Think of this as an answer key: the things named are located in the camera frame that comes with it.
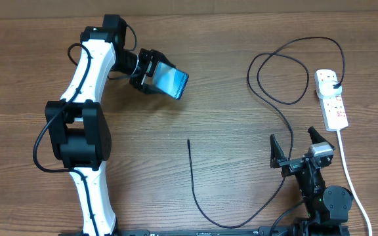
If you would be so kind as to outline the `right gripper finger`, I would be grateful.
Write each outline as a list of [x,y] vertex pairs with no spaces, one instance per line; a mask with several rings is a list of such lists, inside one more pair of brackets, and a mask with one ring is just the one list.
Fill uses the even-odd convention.
[[334,145],[332,145],[329,141],[327,141],[314,127],[309,127],[308,128],[308,133],[310,135],[310,139],[313,144],[319,144],[319,143],[324,143],[327,142],[332,150],[335,150]]
[[270,147],[270,167],[278,168],[281,162],[287,161],[287,158],[274,134],[270,135]]

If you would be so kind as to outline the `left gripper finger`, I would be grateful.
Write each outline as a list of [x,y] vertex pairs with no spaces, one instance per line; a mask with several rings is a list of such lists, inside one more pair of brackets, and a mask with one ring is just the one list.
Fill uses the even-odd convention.
[[160,62],[165,64],[165,65],[168,65],[172,68],[176,68],[176,65],[171,63],[162,52],[155,51],[154,52],[154,63],[155,63],[155,65],[158,65]]
[[158,89],[153,85],[143,84],[141,85],[139,91],[144,94],[165,94],[162,90]]

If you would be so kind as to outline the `smartphone with blue screen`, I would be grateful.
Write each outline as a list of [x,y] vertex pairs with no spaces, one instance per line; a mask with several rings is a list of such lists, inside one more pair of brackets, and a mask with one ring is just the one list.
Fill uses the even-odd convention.
[[152,84],[175,100],[180,100],[188,79],[187,73],[159,62],[152,77]]

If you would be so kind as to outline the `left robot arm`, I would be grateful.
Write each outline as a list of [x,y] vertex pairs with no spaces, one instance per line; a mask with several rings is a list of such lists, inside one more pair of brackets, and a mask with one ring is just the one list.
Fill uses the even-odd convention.
[[58,101],[45,107],[46,125],[54,156],[73,178],[83,213],[80,235],[119,235],[106,181],[112,137],[101,98],[112,71],[145,94],[181,98],[188,74],[157,50],[138,54],[125,48],[130,25],[117,14],[104,16],[102,26],[88,26],[80,35],[81,56],[73,79]]

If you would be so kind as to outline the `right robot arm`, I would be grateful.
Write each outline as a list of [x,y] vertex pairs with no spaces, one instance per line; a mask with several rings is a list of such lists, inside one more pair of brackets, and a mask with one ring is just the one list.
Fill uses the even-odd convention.
[[[343,223],[348,221],[348,212],[354,197],[350,190],[341,186],[326,186],[321,170],[328,167],[335,147],[323,138],[314,127],[308,129],[312,144],[301,158],[285,157],[274,135],[270,136],[270,166],[279,168],[283,177],[294,176],[301,191],[301,202],[285,211],[270,227],[262,230],[268,235],[348,235]],[[297,218],[290,226],[278,223],[287,214],[304,205],[308,216]]]

